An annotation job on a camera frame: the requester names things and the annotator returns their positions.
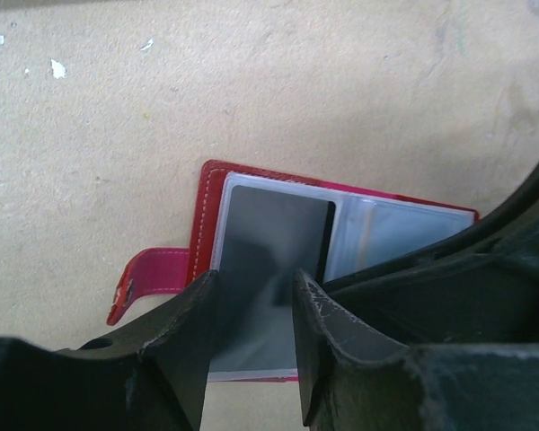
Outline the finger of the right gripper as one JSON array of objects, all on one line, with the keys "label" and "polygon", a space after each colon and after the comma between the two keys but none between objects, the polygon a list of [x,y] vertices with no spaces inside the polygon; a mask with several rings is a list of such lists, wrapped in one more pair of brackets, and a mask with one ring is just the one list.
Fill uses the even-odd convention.
[{"label": "finger of the right gripper", "polygon": [[404,344],[539,342],[539,163],[480,222],[323,289]]}]

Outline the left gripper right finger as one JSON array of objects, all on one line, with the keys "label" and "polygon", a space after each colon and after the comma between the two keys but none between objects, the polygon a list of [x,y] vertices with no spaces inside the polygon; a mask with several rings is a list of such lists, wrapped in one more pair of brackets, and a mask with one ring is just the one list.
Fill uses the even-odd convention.
[{"label": "left gripper right finger", "polygon": [[539,430],[539,339],[404,344],[296,274],[302,420],[312,430]]}]

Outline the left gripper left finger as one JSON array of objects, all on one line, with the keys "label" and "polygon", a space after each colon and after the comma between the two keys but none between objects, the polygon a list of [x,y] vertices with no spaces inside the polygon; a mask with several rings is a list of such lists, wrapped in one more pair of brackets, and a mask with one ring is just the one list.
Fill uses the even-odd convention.
[{"label": "left gripper left finger", "polygon": [[78,349],[0,337],[0,430],[198,430],[218,274]]}]

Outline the red card holder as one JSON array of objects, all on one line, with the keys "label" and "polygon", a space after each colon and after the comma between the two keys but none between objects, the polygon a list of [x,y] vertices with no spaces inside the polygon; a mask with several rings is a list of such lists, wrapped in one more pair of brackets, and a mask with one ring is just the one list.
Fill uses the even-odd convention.
[{"label": "red card holder", "polygon": [[236,163],[204,163],[188,248],[140,251],[125,267],[107,318],[139,298],[178,294],[209,269],[226,283],[233,317],[211,381],[297,378],[291,285],[299,269],[327,282],[468,228],[470,208]]}]

